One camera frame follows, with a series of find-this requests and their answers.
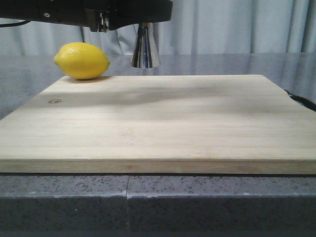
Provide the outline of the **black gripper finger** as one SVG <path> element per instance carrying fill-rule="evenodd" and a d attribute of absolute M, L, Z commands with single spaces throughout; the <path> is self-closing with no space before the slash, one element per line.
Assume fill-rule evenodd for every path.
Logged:
<path fill-rule="evenodd" d="M 112 31 L 133 24 L 165 22 L 171 14 L 170 0 L 113 0 L 108 27 Z"/>

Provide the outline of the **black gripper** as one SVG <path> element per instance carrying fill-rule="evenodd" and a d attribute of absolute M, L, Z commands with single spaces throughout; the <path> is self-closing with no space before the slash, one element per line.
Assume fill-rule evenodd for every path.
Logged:
<path fill-rule="evenodd" d="M 2 28 L 31 22 L 88 27 L 92 32 L 106 32 L 108 17 L 101 0 L 2 0 L 0 17 L 17 20 L 1 23 Z"/>

